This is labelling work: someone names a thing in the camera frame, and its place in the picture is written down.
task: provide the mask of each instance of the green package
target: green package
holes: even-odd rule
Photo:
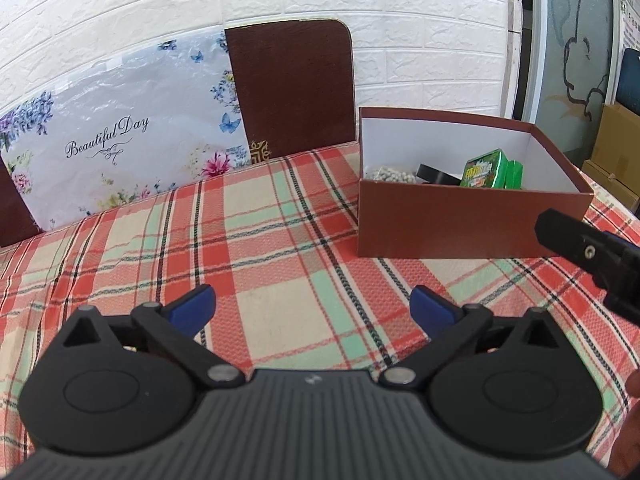
[[[465,165],[460,186],[504,188],[507,163],[502,150],[493,150],[472,158]]]
[[[504,187],[506,189],[520,189],[522,187],[522,164],[517,160],[510,160],[507,164]]]

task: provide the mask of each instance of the table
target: table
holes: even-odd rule
[[[414,285],[502,316],[547,307],[604,397],[589,452],[606,462],[628,412],[639,331],[610,314],[591,278],[560,258],[356,257],[355,143],[300,153],[91,216],[0,250],[0,475],[33,450],[17,399],[37,358],[83,303],[126,314],[200,283],[217,292],[196,340],[254,367],[380,370],[426,342]],[[586,220],[640,243],[640,221],[594,184]]]

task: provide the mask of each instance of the foam brick wallpaper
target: foam brick wallpaper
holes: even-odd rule
[[[176,32],[289,18],[351,30],[358,105],[499,114],[507,0],[0,0],[0,108]]]

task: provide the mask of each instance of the plaid tablecloth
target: plaid tablecloth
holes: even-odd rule
[[[423,283],[496,314],[549,308],[604,397],[590,452],[607,461],[639,366],[638,330],[610,314],[591,278],[559,258],[357,258],[358,147],[302,153],[104,212],[0,250],[0,475],[32,451],[17,399],[73,310],[125,314],[199,283],[218,295],[196,338],[253,367],[381,368],[425,343],[409,293]],[[640,222],[601,188],[587,214],[640,242]]]

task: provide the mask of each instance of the black tape roll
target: black tape roll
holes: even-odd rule
[[[431,166],[427,166],[425,164],[421,164],[420,168],[418,168],[418,172],[415,174],[416,177],[421,178],[427,181],[429,184],[440,184],[441,186],[459,186],[460,179],[455,178],[449,173],[444,173],[443,171],[436,170]]]

